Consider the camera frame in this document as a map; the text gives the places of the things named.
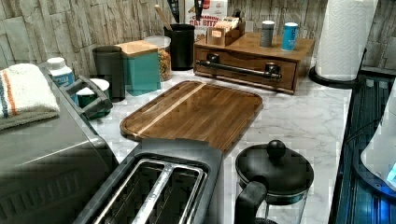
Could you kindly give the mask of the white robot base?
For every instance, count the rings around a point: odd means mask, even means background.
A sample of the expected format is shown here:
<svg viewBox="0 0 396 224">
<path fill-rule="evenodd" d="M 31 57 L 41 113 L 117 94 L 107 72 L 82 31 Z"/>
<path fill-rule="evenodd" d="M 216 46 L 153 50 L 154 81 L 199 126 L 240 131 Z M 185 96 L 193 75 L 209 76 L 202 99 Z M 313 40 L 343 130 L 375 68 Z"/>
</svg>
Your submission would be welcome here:
<svg viewBox="0 0 396 224">
<path fill-rule="evenodd" d="M 395 84 L 383 115 L 368 145 L 354 164 L 360 178 L 373 190 L 395 199 L 396 117 Z"/>
</svg>

